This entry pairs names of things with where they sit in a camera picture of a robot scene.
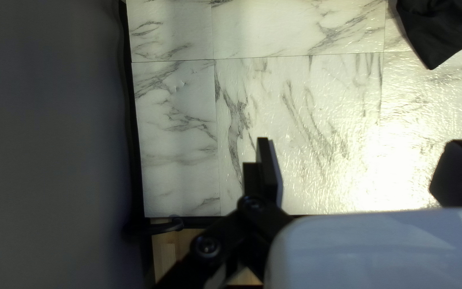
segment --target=gray cushion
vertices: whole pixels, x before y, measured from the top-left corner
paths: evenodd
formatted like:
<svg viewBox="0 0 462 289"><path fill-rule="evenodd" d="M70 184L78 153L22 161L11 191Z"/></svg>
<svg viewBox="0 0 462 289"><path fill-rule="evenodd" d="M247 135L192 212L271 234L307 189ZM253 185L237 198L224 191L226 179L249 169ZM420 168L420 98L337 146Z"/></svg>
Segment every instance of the gray cushion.
<svg viewBox="0 0 462 289"><path fill-rule="evenodd" d="M0 0L0 288L139 288L117 0Z"/></svg>

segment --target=white plastic cover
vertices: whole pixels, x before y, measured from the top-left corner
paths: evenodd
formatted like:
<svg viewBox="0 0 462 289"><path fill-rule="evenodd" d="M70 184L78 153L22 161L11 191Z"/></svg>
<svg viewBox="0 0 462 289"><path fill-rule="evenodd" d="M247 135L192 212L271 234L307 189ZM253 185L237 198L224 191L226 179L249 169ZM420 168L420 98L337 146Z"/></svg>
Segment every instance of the white plastic cover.
<svg viewBox="0 0 462 289"><path fill-rule="evenodd" d="M462 209L304 217L265 274L268 289L462 289Z"/></svg>

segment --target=black screw head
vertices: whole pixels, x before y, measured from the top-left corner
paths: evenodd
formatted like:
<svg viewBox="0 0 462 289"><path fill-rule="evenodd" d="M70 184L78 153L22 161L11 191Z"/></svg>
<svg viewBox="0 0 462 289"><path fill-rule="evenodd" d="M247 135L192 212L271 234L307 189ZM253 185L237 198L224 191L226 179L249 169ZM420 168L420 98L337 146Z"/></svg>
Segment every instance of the black screw head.
<svg viewBox="0 0 462 289"><path fill-rule="evenodd" d="M212 258L220 252L220 242L212 237L200 236L196 240L196 250L200 256Z"/></svg>
<svg viewBox="0 0 462 289"><path fill-rule="evenodd" d="M254 211L261 211L264 208L264 204L261 200L255 198L249 198L245 201L245 205Z"/></svg>

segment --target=wooden floor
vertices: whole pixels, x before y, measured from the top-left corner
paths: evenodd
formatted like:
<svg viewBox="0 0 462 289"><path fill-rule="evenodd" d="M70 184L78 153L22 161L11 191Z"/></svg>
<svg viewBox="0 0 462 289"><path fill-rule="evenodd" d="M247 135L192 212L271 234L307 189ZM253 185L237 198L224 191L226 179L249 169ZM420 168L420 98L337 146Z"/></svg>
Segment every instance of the wooden floor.
<svg viewBox="0 0 462 289"><path fill-rule="evenodd" d="M154 219L152 223L163 223L167 220ZM192 239L202 233L203 229L183 229L152 236L152 253L155 261L156 282L188 253ZM230 281L229 285L261 285L261 281L249 270L245 269Z"/></svg>

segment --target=marble floor tile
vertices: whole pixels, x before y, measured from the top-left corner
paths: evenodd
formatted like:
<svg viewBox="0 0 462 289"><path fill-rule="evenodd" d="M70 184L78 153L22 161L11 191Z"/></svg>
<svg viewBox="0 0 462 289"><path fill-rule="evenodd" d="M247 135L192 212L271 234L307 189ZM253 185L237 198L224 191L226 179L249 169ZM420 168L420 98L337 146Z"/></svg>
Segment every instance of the marble floor tile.
<svg viewBox="0 0 462 289"><path fill-rule="evenodd" d="M407 41L406 32L401 23L401 18L395 9L395 1L389 1L386 9L386 27L384 29L384 51L412 51L411 44Z"/></svg>
<svg viewBox="0 0 462 289"><path fill-rule="evenodd" d="M213 0L215 59L382 52L384 0Z"/></svg>
<svg viewBox="0 0 462 289"><path fill-rule="evenodd" d="M357 211L372 187L381 54L215 61L222 214L242 194L241 163L274 141L289 214Z"/></svg>
<svg viewBox="0 0 462 289"><path fill-rule="evenodd" d="M128 0L133 62L212 59L209 0Z"/></svg>
<svg viewBox="0 0 462 289"><path fill-rule="evenodd" d="M214 61L132 65L146 216L220 215Z"/></svg>
<svg viewBox="0 0 462 289"><path fill-rule="evenodd" d="M382 79L376 189L390 195L378 205L434 207L436 164L448 141L462 139L462 51L434 70L413 52L385 53Z"/></svg>

